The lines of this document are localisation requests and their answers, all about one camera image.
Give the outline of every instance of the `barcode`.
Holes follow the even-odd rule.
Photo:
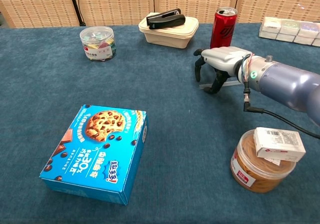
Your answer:
[[[267,131],[266,133],[268,133],[269,135],[275,135],[275,136],[280,136],[280,133],[277,131]]]
[[[297,137],[294,133],[286,133],[282,132],[284,143],[291,144],[291,145],[299,145]]]

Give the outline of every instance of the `beige container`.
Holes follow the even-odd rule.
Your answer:
[[[144,33],[148,43],[185,48],[198,29],[198,26],[199,22],[196,18],[186,16],[183,25],[172,28],[149,29],[147,19],[144,18],[139,23],[139,30]]]

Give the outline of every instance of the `robotic arm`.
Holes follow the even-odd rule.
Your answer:
[[[272,60],[253,55],[248,65],[248,76],[243,80],[243,61],[252,55],[250,51],[237,47],[198,49],[194,55],[201,55],[195,62],[195,78],[201,78],[201,66],[205,63],[216,71],[216,79],[207,93],[218,93],[229,77],[237,77],[251,89],[300,112],[306,112],[310,119],[320,126],[320,75]]]

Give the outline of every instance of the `plastic jar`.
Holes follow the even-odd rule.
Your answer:
[[[257,193],[274,189],[295,167],[295,162],[280,161],[277,165],[257,157],[254,130],[242,135],[230,163],[235,180],[244,188]]]
[[[110,27],[94,26],[81,31],[80,39],[90,60],[105,61],[116,54],[115,35]]]

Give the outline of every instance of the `clear plastic container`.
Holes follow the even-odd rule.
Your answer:
[[[172,28],[149,29],[147,19],[139,23],[139,30],[144,33],[148,43],[154,43],[175,48],[185,48],[196,30],[199,22],[196,18],[187,17],[183,25]]]
[[[106,26],[89,27],[81,31],[80,39],[90,60],[105,61],[116,54],[114,31]]]
[[[295,162],[273,163],[257,157],[254,130],[242,135],[230,163],[235,180],[244,188],[257,193],[274,189],[295,167]]]

